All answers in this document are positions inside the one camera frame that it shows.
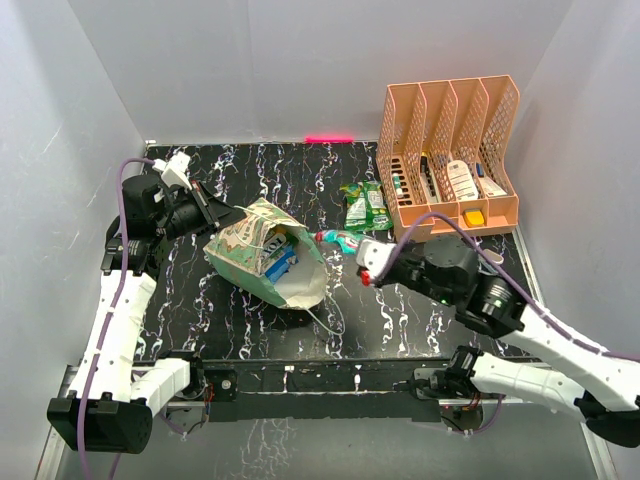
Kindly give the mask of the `teal Fox's candy bag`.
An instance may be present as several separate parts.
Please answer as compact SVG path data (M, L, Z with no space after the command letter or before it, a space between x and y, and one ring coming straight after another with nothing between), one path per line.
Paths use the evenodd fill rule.
M317 243L332 243L338 245L345 254L355 254L365 236L348 230L321 230L314 234Z

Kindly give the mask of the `green paper bag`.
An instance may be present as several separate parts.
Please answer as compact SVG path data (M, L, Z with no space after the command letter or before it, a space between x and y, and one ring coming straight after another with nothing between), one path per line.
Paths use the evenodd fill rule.
M308 228L264 198L239 208L247 218L215 234L204 247L209 263L219 276L268 304L309 313L324 300L329 275ZM268 232L277 226L297 239L287 244L294 247L298 263L272 284L264 276L269 257L262 261L261 251Z

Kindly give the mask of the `green snack packet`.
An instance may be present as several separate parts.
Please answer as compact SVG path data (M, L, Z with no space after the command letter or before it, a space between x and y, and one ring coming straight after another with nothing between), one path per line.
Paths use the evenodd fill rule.
M344 221L346 230L364 233L392 228L391 215L378 181L343 184L340 191L344 194L347 205Z

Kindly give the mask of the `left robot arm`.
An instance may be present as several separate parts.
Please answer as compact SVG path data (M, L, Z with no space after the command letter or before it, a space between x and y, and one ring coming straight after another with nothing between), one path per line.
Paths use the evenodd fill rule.
M136 175L117 188L119 213L106 234L101 292L91 335L67 393L50 400L47 418L73 450L138 454L154 417L180 394L201 396L207 376L196 353L173 350L134 373L138 339L172 241L213 235L245 212L197 180L167 184Z

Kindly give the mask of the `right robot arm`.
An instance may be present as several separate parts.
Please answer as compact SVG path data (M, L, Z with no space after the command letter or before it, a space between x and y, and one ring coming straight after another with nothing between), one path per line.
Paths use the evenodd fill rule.
M524 291L480 268L480 256L453 236L440 236L416 253L392 254L391 243L364 241L357 262L363 281L401 284L455 310L462 325L525 350L546 368L512 363L478 348L460 346L444 370L415 374L418 396L515 396L583 422L604 440L639 444L639 367L563 325Z

